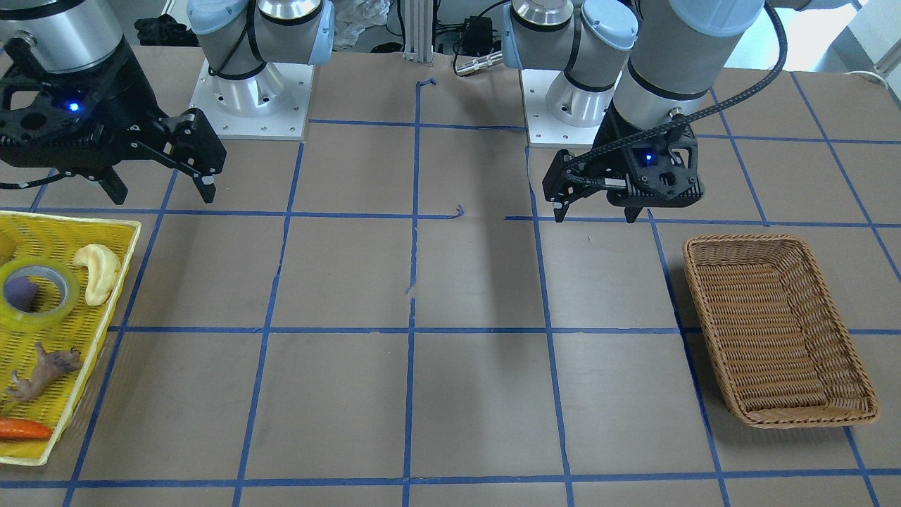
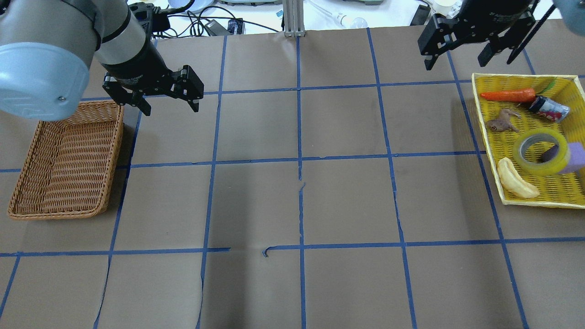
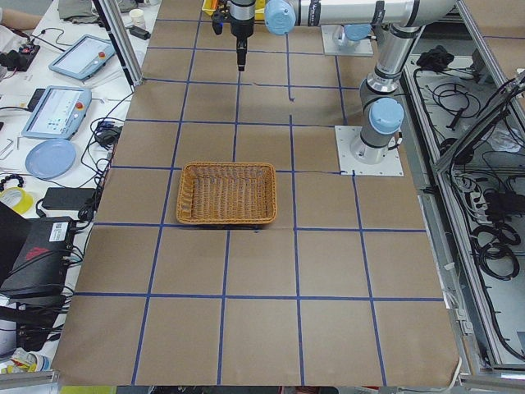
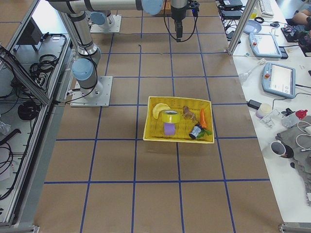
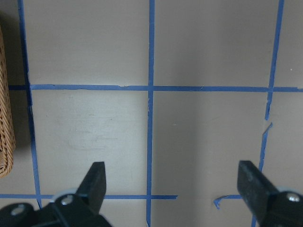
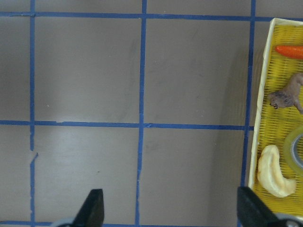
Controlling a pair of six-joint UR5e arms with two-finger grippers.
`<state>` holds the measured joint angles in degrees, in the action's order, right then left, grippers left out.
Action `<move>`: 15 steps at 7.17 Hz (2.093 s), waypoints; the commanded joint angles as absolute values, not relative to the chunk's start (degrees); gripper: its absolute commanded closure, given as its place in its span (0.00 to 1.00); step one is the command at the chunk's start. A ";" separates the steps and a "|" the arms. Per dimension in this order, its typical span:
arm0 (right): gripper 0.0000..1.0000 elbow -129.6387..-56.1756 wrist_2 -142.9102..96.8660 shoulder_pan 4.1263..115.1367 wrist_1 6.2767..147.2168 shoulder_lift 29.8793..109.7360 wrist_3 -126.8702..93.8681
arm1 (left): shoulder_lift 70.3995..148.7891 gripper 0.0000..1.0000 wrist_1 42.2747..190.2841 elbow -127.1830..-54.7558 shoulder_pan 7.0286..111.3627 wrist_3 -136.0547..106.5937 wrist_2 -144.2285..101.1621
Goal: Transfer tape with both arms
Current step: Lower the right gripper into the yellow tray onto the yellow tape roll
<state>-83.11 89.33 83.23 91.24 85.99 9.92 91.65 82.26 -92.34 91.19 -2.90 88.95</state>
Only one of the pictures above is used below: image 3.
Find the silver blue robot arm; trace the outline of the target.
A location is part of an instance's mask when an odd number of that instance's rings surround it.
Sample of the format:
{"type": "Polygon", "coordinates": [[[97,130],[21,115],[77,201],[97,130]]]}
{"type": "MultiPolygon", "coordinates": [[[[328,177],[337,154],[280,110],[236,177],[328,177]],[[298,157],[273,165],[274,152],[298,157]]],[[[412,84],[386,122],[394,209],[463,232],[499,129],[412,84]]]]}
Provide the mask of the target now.
{"type": "Polygon", "coordinates": [[[296,26],[389,26],[374,70],[363,80],[360,97],[364,124],[349,145],[361,163],[377,164],[399,131],[404,109],[392,97],[401,72],[422,28],[445,16],[452,1],[267,1],[264,21],[275,35],[288,34],[296,26]]]}

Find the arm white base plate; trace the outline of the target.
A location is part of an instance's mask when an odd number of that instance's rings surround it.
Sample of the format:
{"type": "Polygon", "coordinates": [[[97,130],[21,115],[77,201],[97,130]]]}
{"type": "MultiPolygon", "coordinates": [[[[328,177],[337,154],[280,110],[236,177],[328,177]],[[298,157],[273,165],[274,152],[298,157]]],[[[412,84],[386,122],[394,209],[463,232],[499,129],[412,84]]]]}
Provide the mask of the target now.
{"type": "Polygon", "coordinates": [[[403,176],[392,135],[387,146],[372,148],[361,139],[361,126],[335,126],[340,173],[347,176],[403,176]]]}
{"type": "Polygon", "coordinates": [[[372,26],[369,24],[323,25],[322,41],[326,55],[372,57],[372,26]]]}

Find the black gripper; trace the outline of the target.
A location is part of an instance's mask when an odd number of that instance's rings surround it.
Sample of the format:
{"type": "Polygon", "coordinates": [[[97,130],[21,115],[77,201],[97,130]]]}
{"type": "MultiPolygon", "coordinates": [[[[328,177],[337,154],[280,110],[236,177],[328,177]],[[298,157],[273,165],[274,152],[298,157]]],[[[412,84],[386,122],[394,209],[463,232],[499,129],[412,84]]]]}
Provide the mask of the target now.
{"type": "Polygon", "coordinates": [[[255,0],[231,0],[231,33],[236,37],[236,56],[239,72],[245,71],[248,38],[253,34],[255,0]]]}

